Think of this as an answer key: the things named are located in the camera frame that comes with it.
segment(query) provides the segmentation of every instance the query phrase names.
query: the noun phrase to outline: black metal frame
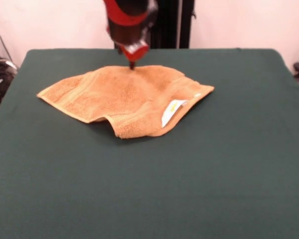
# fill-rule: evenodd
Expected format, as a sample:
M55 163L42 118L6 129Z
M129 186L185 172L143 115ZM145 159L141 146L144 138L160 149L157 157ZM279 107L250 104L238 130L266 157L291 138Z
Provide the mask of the black metal frame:
M195 0L183 0L179 48L189 48L191 20L195 16L194 7Z
M176 48L179 0L157 0L158 16L151 29L151 48Z

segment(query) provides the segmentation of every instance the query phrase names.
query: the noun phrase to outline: terry cloth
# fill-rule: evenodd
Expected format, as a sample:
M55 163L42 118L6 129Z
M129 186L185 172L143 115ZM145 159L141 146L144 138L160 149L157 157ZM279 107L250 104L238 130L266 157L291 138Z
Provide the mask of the terry cloth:
M37 96L84 123L108 120L120 138L161 136L214 90L163 66L108 66L57 82Z

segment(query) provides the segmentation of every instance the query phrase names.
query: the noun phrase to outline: green fabric surface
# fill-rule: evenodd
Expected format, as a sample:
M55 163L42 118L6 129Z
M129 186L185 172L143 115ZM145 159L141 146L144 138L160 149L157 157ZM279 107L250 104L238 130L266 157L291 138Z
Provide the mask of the green fabric surface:
M33 50L0 108L0 239L299 239L299 86L273 50L152 50L215 91L121 140L36 97L114 50Z

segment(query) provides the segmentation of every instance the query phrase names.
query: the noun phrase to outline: white towel tag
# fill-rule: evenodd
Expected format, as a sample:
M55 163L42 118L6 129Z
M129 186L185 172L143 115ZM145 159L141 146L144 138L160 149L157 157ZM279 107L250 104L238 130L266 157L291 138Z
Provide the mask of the white towel tag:
M185 105L187 103L187 100L173 100L169 103L167 106L167 109L165 110L163 117L161 118L161 126L164 128L167 123L170 121L170 119L173 117L173 115L176 113L176 111L181 107L182 105Z

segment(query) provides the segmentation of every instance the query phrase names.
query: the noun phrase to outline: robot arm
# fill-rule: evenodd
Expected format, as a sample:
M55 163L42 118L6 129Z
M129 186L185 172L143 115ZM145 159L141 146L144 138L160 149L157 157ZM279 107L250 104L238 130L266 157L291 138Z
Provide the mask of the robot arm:
M148 51L145 39L158 13L156 0L104 0L108 18L107 31L130 62L135 62Z

